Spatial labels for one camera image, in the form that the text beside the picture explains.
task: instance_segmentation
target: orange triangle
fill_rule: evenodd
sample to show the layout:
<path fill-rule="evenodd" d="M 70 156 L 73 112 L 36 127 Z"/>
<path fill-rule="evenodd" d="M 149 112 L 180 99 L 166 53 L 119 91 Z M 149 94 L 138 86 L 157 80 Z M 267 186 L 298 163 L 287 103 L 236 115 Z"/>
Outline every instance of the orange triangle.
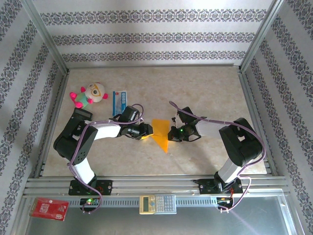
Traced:
<path fill-rule="evenodd" d="M 167 134 L 168 134 L 169 129 L 170 129 L 170 121 L 169 120 L 153 119 L 152 120 L 152 127 L 153 127 L 152 138 L 164 150 L 164 152 L 167 153 L 167 149 L 168 149 Z"/>
<path fill-rule="evenodd" d="M 153 135 L 152 138 L 155 140 L 155 142 L 157 142 L 157 144 L 161 147 L 161 149 L 163 149 L 164 152 L 167 153 L 167 149 L 168 149 L 167 137 Z"/>

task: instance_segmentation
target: calculator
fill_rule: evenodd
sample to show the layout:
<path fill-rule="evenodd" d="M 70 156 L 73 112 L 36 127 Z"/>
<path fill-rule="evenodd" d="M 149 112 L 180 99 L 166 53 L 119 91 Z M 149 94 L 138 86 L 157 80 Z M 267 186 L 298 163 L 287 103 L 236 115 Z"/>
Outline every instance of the calculator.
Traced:
<path fill-rule="evenodd" d="M 175 194 L 140 196 L 139 214 L 176 214 Z"/>

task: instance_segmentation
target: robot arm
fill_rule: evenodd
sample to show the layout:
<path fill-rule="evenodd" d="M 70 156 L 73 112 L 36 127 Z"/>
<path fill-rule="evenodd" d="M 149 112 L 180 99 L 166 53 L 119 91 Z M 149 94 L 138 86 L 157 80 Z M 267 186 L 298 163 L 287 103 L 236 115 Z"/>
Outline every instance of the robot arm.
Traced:
<path fill-rule="evenodd" d="M 152 126 L 145 123 L 133 123 L 137 116 L 139 116 L 139 110 L 132 106 L 127 106 L 121 115 L 110 119 L 112 121 L 111 123 L 98 122 L 88 126 L 84 136 L 81 136 L 84 128 L 91 123 L 92 113 L 75 108 L 63 132 L 54 142 L 53 148 L 61 157 L 71 162 L 78 142 L 82 138 L 81 145 L 73 161 L 72 169 L 81 181 L 94 187 L 96 175 L 87 160 L 87 154 L 92 143 L 98 139 L 115 138 L 122 135 L 140 140 L 153 134 Z"/>
<path fill-rule="evenodd" d="M 223 167 L 215 173 L 214 185 L 219 192 L 229 190 L 247 164 L 262 153 L 262 144 L 255 135 L 245 130 L 254 132 L 244 118 L 237 119 L 233 125 L 225 126 L 221 122 L 213 123 L 193 117 L 189 107 L 182 110 L 185 112 L 178 110 L 176 117 L 172 120 L 175 123 L 184 123 L 184 125 L 181 127 L 172 126 L 168 133 L 168 140 L 176 142 L 195 141 L 202 136 L 215 136 L 219 132 L 229 158 Z"/>

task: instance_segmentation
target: stuffed doll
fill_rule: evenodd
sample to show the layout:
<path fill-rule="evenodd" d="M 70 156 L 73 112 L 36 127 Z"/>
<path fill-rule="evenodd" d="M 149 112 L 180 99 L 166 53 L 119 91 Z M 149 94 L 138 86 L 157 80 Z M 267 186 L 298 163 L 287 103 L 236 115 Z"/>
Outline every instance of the stuffed doll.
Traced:
<path fill-rule="evenodd" d="M 102 99 L 107 99 L 108 94 L 105 93 L 104 86 L 95 82 L 89 84 L 86 88 L 80 88 L 81 93 L 69 93 L 69 97 L 74 102 L 76 108 L 85 108 L 88 104 L 100 102 Z"/>

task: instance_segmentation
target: white plush head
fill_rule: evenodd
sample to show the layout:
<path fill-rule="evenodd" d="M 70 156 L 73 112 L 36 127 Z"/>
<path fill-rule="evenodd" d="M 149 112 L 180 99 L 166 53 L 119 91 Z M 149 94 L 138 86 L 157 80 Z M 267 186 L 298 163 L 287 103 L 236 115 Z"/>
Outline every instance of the white plush head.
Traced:
<path fill-rule="evenodd" d="M 100 102 L 104 94 L 104 86 L 102 86 L 100 83 L 91 83 L 86 87 L 85 95 L 94 102 Z"/>

